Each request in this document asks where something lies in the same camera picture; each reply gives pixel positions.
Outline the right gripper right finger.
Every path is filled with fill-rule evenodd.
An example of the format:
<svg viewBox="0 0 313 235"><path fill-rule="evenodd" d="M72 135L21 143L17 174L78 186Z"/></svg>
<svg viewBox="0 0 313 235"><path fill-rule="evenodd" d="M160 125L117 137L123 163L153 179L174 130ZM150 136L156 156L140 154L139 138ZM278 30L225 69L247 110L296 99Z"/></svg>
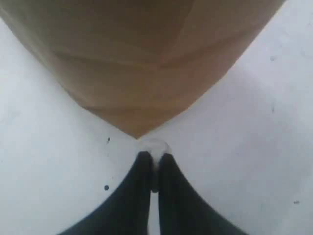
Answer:
<svg viewBox="0 0 313 235"><path fill-rule="evenodd" d="M164 154L158 170L162 235L245 235L210 207L192 188L173 155Z"/></svg>

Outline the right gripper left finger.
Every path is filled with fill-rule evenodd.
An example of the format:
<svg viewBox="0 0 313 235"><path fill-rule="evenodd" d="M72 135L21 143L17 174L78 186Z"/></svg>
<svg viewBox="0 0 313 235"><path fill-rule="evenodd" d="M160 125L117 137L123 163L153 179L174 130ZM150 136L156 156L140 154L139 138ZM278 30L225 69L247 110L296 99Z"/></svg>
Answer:
<svg viewBox="0 0 313 235"><path fill-rule="evenodd" d="M147 235L152 156L139 152L119 187L95 211L63 235Z"/></svg>

